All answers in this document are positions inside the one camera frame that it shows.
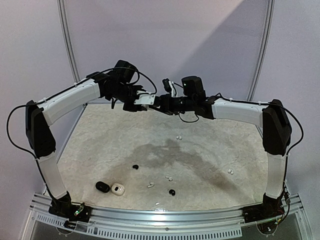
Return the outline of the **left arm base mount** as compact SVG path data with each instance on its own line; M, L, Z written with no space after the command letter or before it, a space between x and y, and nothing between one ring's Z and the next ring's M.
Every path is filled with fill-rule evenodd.
M66 218L70 222L88 223L93 208L85 203L74 204L70 200L54 199L51 201L48 212L52 215Z

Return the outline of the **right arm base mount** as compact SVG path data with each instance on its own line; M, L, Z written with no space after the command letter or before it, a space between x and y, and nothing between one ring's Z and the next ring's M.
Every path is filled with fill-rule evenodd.
M275 199L264 195L262 203L245 206L240 210L245 223L258 222L285 213L281 196Z

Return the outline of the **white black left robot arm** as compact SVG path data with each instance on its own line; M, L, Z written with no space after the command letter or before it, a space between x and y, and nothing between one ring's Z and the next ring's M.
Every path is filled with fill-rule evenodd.
M51 126L69 112L99 98L109 101L135 101L141 86L131 81L133 75L142 76L137 69L113 67L93 72L74 85L45 97L40 101L28 101L25 108L25 132L30 154L36 164L55 209L63 216L74 213L74 205L63 183L57 165L56 139Z

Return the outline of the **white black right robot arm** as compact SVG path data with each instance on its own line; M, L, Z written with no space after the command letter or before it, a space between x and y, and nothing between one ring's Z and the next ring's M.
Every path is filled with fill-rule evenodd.
M259 206L262 218L269 218L278 210L279 199L285 191L287 158L291 144L292 126L282 102L252 102L223 97L220 93L207 96L200 77L182 79L183 95L178 96L175 83L162 80L166 94L156 98L160 112L180 116L187 112L198 118L239 123L252 128L266 153L267 182L264 196L268 200Z

